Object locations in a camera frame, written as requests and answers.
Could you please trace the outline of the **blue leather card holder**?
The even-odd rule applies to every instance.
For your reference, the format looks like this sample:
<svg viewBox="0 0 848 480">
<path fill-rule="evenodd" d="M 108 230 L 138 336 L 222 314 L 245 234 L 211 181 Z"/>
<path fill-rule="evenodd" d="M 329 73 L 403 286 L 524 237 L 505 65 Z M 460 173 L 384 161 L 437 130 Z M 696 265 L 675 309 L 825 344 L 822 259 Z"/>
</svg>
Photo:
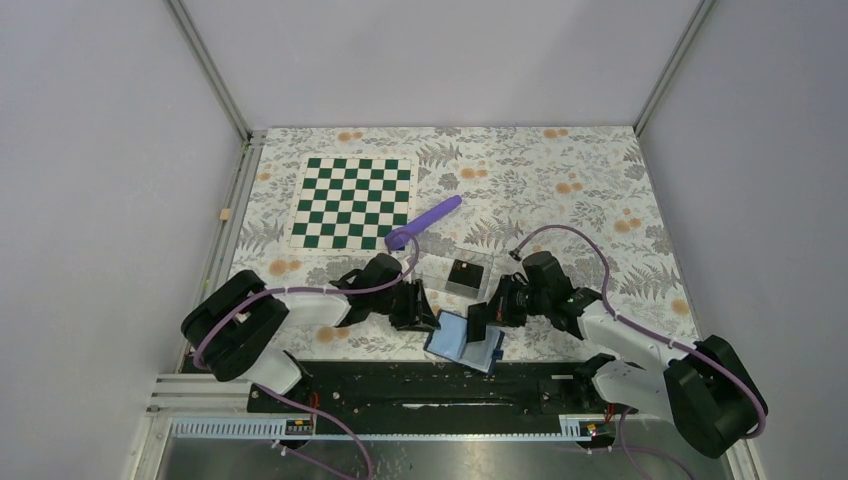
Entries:
<svg viewBox="0 0 848 480">
<path fill-rule="evenodd" d="M 425 352 L 484 374 L 491 374 L 495 364 L 503 359 L 505 333 L 501 329 L 486 324 L 483 339 L 472 341 L 465 317 L 441 311 L 437 320 L 440 326 L 428 335 Z"/>
</svg>

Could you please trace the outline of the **clear plastic card box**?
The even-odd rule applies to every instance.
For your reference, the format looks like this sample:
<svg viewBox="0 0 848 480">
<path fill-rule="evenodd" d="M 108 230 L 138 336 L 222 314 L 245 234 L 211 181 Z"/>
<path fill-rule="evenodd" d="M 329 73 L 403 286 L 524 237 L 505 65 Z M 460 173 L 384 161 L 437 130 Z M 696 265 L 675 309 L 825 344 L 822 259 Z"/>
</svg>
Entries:
<svg viewBox="0 0 848 480">
<path fill-rule="evenodd" d="M 481 302 L 488 290 L 494 256 L 487 252 L 453 248 L 425 250 L 414 272 L 430 290 Z"/>
</svg>

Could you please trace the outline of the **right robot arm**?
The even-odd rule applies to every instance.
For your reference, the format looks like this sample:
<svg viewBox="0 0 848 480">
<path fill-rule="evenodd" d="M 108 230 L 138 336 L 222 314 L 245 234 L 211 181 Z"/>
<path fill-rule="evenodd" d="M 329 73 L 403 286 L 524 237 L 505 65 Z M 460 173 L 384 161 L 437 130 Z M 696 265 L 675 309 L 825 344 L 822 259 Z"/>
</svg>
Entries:
<svg viewBox="0 0 848 480">
<path fill-rule="evenodd" d="M 487 327 L 520 327 L 530 316 L 579 340 L 610 349 L 581 364 L 575 402 L 597 412 L 608 403 L 633 407 L 675 426 L 709 458 L 723 455 L 753 433 L 768 407 L 725 339 L 712 335 L 680 342 L 611 312 L 603 295 L 577 288 L 548 251 L 524 258 L 519 272 L 500 278 L 490 300 L 467 309 L 468 337 Z"/>
</svg>

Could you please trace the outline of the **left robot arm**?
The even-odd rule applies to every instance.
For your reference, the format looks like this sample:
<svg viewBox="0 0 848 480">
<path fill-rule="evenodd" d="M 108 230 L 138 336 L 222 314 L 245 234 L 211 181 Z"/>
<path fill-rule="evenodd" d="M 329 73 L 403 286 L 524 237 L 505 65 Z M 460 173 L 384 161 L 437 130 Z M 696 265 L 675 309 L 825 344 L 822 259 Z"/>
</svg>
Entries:
<svg viewBox="0 0 848 480">
<path fill-rule="evenodd" d="M 422 280 L 407 280 L 410 268 L 379 253 L 323 288 L 267 288 L 253 270 L 242 270 L 189 313 L 180 331 L 198 367 L 219 382 L 247 380 L 271 391 L 288 411 L 309 401 L 305 371 L 290 353 L 271 342 L 285 327 L 331 329 L 388 317 L 399 331 L 433 332 L 439 322 Z"/>
</svg>

